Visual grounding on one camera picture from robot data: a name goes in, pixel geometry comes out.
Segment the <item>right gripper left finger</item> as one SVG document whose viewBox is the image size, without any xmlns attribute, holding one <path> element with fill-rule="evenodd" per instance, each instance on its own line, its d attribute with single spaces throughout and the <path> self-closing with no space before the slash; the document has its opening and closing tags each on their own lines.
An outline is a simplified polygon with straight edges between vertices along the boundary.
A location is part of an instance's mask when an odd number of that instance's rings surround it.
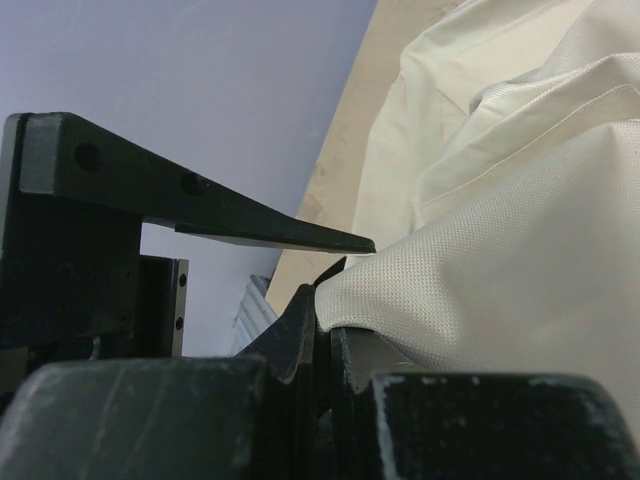
<svg viewBox="0 0 640 480">
<path fill-rule="evenodd" d="M 1 422 L 5 479 L 306 479 L 315 290 L 239 355 L 46 365 Z"/>
</svg>

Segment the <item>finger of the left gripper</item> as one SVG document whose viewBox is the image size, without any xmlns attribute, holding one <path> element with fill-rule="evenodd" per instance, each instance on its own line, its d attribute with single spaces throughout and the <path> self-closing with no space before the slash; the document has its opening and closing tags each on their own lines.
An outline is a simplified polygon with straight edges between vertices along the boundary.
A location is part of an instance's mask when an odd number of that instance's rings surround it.
<svg viewBox="0 0 640 480">
<path fill-rule="evenodd" d="M 376 250 L 371 239 L 287 216 L 66 112 L 28 117 L 19 188 L 235 245 L 339 254 Z"/>
</svg>

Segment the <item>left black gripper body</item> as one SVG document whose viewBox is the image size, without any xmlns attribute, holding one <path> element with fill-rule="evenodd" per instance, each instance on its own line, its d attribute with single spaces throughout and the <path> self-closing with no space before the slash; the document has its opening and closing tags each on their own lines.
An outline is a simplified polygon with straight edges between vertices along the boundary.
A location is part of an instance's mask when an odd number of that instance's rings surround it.
<svg viewBox="0 0 640 480">
<path fill-rule="evenodd" d="M 140 251 L 142 218 L 24 193 L 26 121 L 1 144 L 1 346 L 31 358 L 178 357 L 188 264 Z"/>
</svg>

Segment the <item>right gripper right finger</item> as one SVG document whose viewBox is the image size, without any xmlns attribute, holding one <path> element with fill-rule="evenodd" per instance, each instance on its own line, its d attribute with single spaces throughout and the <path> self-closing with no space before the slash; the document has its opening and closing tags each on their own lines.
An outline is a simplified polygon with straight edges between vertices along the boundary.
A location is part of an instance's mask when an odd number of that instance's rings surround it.
<svg viewBox="0 0 640 480">
<path fill-rule="evenodd" d="M 379 334 L 330 333 L 339 479 L 635 479 L 639 454 L 597 383 L 438 373 Z"/>
</svg>

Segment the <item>beige canvas backpack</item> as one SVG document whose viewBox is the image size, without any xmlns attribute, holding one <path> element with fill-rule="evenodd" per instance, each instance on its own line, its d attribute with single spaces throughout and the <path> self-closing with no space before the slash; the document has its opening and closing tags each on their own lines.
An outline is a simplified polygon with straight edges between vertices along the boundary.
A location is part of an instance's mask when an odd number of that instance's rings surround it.
<svg viewBox="0 0 640 480">
<path fill-rule="evenodd" d="M 321 285 L 322 328 L 443 369 L 637 378 L 638 3 L 591 3 L 488 89 L 421 192 L 420 230 Z"/>
</svg>

